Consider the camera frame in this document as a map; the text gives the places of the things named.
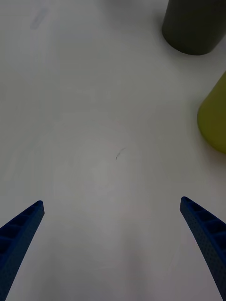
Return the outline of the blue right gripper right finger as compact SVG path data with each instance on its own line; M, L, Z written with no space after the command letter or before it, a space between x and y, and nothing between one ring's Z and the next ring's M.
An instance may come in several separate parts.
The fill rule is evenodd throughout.
M188 197L181 198L180 212L226 300L226 224Z

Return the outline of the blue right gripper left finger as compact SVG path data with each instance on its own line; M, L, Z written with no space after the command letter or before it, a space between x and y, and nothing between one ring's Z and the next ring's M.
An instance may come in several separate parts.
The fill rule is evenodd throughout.
M38 200L0 229L0 300L4 301L45 214Z

